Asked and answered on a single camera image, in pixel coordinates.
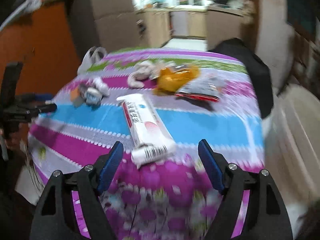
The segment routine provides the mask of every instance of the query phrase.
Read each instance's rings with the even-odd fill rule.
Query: floor
[[[173,38],[164,46],[164,48],[207,51],[207,41]]]

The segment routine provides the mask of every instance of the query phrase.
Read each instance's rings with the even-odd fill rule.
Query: crumpled white cloth
[[[128,77],[128,86],[130,88],[143,88],[144,84],[141,82],[141,80],[149,78],[152,70],[154,69],[154,64],[150,60],[145,60],[137,63],[135,68],[137,70],[131,73]]]
[[[137,70],[129,75],[127,82],[130,88],[139,89],[144,87],[144,84],[141,82],[142,80],[158,77],[160,70],[165,68],[165,63],[163,60],[160,60],[156,64],[153,64],[150,60],[145,60],[137,63],[135,68]]]

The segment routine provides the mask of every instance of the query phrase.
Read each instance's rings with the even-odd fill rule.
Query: table
[[[201,73],[215,73],[225,81],[222,99],[206,108],[175,96],[156,96],[155,86],[144,81],[140,90],[129,89],[127,76],[142,60],[193,63]],[[110,87],[98,109],[74,108],[69,92],[96,76]],[[116,98],[131,93],[149,97],[177,143],[177,152],[167,160],[142,166],[131,162],[132,142],[123,110]],[[111,53],[103,63],[77,76],[54,99],[54,114],[39,116],[28,140],[38,173],[46,182],[51,173],[75,172],[106,154],[116,141],[124,145],[124,156],[108,192],[100,201],[118,239],[201,239],[214,218],[221,196],[207,177],[197,154],[197,143],[205,138],[228,162],[246,171],[264,166],[260,112],[244,65],[229,56],[190,50],[140,49]],[[90,237],[80,200],[73,192],[79,229]],[[245,192],[233,237],[241,233],[248,192]]]

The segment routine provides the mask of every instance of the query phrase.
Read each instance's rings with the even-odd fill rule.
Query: wire
[[[32,184],[35,187],[36,193],[40,197],[42,194],[42,191],[44,189],[44,186],[38,179],[34,163],[33,163],[32,170],[31,170],[30,157],[29,157],[30,153],[29,153],[27,145],[23,141],[20,142],[20,149],[26,154],[26,166],[29,171]]]

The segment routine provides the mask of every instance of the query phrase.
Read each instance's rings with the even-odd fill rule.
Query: blue stripe
[[[245,126],[235,115],[207,115],[161,109],[157,112],[177,143],[197,145],[201,139],[206,139],[212,145],[248,146]],[[78,108],[72,105],[58,105],[57,111],[49,117],[65,123],[130,134],[122,107],[119,106],[103,105],[93,110],[86,105]],[[258,117],[247,117],[247,120],[254,135],[255,145],[263,146],[261,120]]]
[[[86,104],[75,108],[73,105],[58,105],[55,113],[48,117],[65,123],[78,124],[100,130],[129,135],[129,127],[122,107],[100,106],[96,109]]]

